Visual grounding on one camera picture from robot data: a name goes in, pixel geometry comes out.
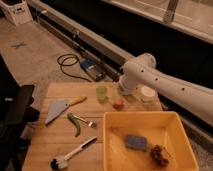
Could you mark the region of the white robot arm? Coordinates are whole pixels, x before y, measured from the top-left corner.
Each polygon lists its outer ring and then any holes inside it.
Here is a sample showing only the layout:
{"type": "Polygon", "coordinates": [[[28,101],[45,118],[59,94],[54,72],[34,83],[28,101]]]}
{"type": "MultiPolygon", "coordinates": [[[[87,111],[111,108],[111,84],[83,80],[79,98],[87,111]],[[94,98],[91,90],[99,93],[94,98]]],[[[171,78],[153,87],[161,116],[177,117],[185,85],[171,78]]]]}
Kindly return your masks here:
{"type": "Polygon", "coordinates": [[[118,87],[123,95],[146,85],[213,126],[213,89],[166,75],[156,69],[156,59],[144,53],[127,60],[118,87]]]}

